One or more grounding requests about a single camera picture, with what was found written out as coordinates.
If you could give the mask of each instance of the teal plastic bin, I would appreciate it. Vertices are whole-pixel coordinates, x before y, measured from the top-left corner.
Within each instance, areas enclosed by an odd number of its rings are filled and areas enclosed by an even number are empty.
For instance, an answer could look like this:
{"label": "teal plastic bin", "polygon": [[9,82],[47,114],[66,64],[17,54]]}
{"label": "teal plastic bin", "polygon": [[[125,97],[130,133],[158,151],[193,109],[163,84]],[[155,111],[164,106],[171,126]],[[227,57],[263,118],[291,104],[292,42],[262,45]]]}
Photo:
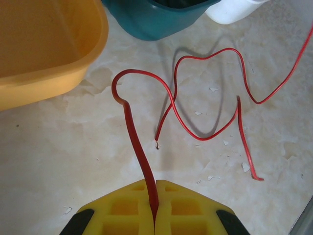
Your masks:
{"label": "teal plastic bin", "polygon": [[220,0],[102,0],[121,27],[144,41],[156,41],[192,25]]}

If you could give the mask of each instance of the yellow basin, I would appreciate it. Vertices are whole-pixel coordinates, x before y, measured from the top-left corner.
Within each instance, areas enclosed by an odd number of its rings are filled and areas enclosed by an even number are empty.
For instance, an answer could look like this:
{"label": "yellow basin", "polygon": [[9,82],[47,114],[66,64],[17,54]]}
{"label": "yellow basin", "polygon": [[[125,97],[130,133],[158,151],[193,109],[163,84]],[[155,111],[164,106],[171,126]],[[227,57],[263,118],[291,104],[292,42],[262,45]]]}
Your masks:
{"label": "yellow basin", "polygon": [[1,0],[0,16],[0,110],[70,91],[108,38],[100,0]]}

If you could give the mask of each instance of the red cable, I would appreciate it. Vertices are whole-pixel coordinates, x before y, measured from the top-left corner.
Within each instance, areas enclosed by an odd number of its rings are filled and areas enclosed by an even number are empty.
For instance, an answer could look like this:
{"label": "red cable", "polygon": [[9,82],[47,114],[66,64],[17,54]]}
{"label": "red cable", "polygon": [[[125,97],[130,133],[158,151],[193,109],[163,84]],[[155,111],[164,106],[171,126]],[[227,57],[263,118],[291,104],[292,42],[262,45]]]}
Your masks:
{"label": "red cable", "polygon": [[299,63],[299,61],[300,61],[300,59],[301,59],[301,57],[302,57],[306,47],[309,44],[309,41],[310,41],[310,38],[312,37],[312,34],[313,34],[313,25],[311,27],[311,30],[309,32],[309,35],[308,35],[304,45],[302,46],[302,49],[301,49],[301,51],[300,51],[300,53],[299,53],[299,55],[298,55],[294,65],[293,65],[293,68],[291,69],[291,71],[288,74],[288,76],[285,78],[285,80],[269,96],[267,96],[262,101],[256,101],[254,99],[253,95],[251,94],[250,89],[249,89],[248,84],[247,84],[247,80],[246,80],[246,70],[245,70],[245,63],[244,63],[243,57],[239,53],[239,51],[234,49],[234,48],[225,48],[225,49],[222,49],[222,50],[220,50],[220,51],[218,51],[218,52],[216,52],[216,53],[214,53],[214,54],[212,54],[210,56],[207,56],[207,57],[196,57],[196,56],[190,56],[190,55],[181,57],[178,60],[178,62],[176,63],[175,70],[174,70],[174,96],[172,95],[171,90],[168,87],[168,85],[160,77],[158,77],[157,75],[155,75],[153,73],[147,72],[147,71],[142,71],[142,70],[124,70],[124,71],[120,72],[114,78],[114,80],[112,82],[112,94],[113,94],[114,99],[118,103],[123,105],[123,107],[124,107],[124,113],[125,113],[125,120],[126,120],[127,130],[128,130],[128,133],[129,133],[129,136],[130,136],[130,139],[131,139],[131,142],[132,142],[135,154],[136,154],[136,156],[138,158],[140,167],[142,169],[143,175],[145,177],[147,190],[148,190],[148,195],[149,195],[149,202],[150,202],[150,207],[151,207],[152,215],[153,215],[153,218],[154,218],[154,222],[155,222],[155,219],[156,219],[157,209],[158,209],[158,195],[157,195],[156,183],[155,183],[152,171],[150,169],[148,160],[147,160],[147,158],[146,158],[146,156],[145,156],[145,154],[143,152],[143,149],[141,147],[138,135],[136,133],[136,129],[135,129],[135,126],[134,126],[134,121],[133,121],[130,105],[129,105],[129,103],[126,100],[122,99],[118,95],[118,93],[117,93],[116,86],[117,86],[118,80],[122,76],[124,76],[126,74],[138,73],[138,74],[147,75],[147,76],[150,76],[150,77],[156,79],[157,81],[159,81],[165,87],[165,89],[166,89],[166,91],[167,91],[167,93],[168,93],[168,95],[170,97],[171,104],[169,105],[169,107],[167,108],[167,110],[165,111],[165,113],[164,113],[164,115],[163,115],[163,117],[161,119],[161,122],[159,124],[159,127],[158,127],[157,132],[156,132],[156,136],[155,136],[156,141],[159,138],[159,135],[160,135],[160,132],[161,132],[164,120],[165,120],[167,114],[169,113],[169,111],[171,110],[171,108],[173,108],[174,113],[175,113],[177,119],[179,120],[179,122],[181,123],[183,128],[187,131],[187,133],[189,135],[191,135],[193,138],[195,138],[197,140],[200,140],[200,141],[210,140],[210,139],[214,138],[215,136],[217,136],[218,134],[220,134],[223,130],[225,130],[233,122],[233,120],[236,118],[236,115],[238,114],[239,133],[240,133],[240,136],[241,136],[241,139],[242,139],[245,151],[246,151],[246,155],[247,155],[247,158],[248,158],[248,161],[249,161],[249,164],[250,164],[252,178],[255,179],[255,180],[262,181],[264,179],[259,178],[257,176],[256,172],[255,172],[255,168],[254,168],[254,164],[253,164],[253,161],[252,161],[252,158],[251,158],[249,147],[248,147],[247,142],[246,142],[246,138],[245,138],[245,134],[244,134],[244,130],[243,130],[243,125],[242,125],[242,111],[241,111],[241,102],[240,102],[239,96],[237,96],[237,108],[235,110],[235,113],[234,113],[233,117],[231,118],[231,120],[221,130],[219,130],[215,134],[213,134],[213,135],[211,135],[211,136],[209,136],[207,138],[200,138],[200,137],[196,136],[195,134],[193,134],[188,129],[188,127],[184,124],[184,122],[180,118],[180,115],[179,115],[179,113],[177,111],[177,108],[175,106],[175,100],[177,98],[177,71],[178,71],[179,64],[185,58],[191,58],[191,59],[197,59],[197,60],[207,60],[207,59],[212,58],[213,56],[216,56],[216,55],[222,53],[223,51],[226,51],[226,50],[234,51],[234,52],[236,52],[238,54],[238,56],[240,58],[241,65],[242,65],[242,70],[243,70],[244,83],[245,83],[245,87],[246,87],[246,90],[247,90],[250,98],[253,100],[254,103],[262,104],[262,103],[266,102],[267,100],[269,100],[290,79],[290,77],[292,76],[292,74],[296,70],[296,68],[298,66],[298,63]]}

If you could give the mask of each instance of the floor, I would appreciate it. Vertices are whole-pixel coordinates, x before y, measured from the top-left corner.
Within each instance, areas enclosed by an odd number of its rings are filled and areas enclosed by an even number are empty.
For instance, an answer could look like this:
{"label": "floor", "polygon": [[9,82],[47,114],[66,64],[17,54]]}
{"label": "floor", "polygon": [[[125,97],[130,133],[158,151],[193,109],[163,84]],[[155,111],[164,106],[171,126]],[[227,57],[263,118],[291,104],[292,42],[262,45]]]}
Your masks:
{"label": "floor", "polygon": [[[232,25],[218,25],[203,15],[158,42],[134,39],[109,13],[108,19],[107,46],[77,88],[0,113],[1,234],[58,234],[84,204],[142,179],[122,106],[111,94],[111,81],[120,71],[147,70],[170,83],[173,58],[235,47],[244,56],[252,93],[261,100],[286,77],[309,31],[283,0],[266,3]],[[129,75],[118,91],[131,104],[156,179],[231,207],[253,235],[286,235],[313,194],[312,74],[313,43],[290,82],[257,106],[245,91],[234,53],[186,60],[180,67],[179,111],[200,136],[208,135],[216,122],[217,129],[228,122],[240,95],[247,141],[264,182],[243,171],[247,158],[237,123],[199,142],[171,112],[157,150],[154,133],[166,100],[164,88]]]}
{"label": "floor", "polygon": [[290,231],[290,235],[312,235],[313,233],[313,197],[305,207],[299,219]]}

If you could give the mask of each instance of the square opening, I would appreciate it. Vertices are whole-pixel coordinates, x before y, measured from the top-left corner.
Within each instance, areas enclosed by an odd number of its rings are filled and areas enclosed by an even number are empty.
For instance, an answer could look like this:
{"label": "square opening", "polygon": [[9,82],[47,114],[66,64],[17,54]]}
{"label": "square opening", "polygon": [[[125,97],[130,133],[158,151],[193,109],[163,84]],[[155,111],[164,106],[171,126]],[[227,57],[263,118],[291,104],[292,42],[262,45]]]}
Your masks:
{"label": "square opening", "polygon": [[102,235],[138,235],[139,224],[136,222],[104,223]]}
{"label": "square opening", "polygon": [[132,189],[132,191],[143,191],[143,190],[145,190],[144,185],[137,185],[136,187]]}
{"label": "square opening", "polygon": [[165,191],[166,192],[177,192],[178,190],[174,187],[166,186]]}
{"label": "square opening", "polygon": [[171,201],[172,215],[201,215],[198,202],[190,198],[173,199]]}
{"label": "square opening", "polygon": [[204,221],[171,222],[172,235],[209,235]]}
{"label": "square opening", "polygon": [[138,200],[131,198],[117,199],[111,207],[112,215],[134,215],[138,214]]}

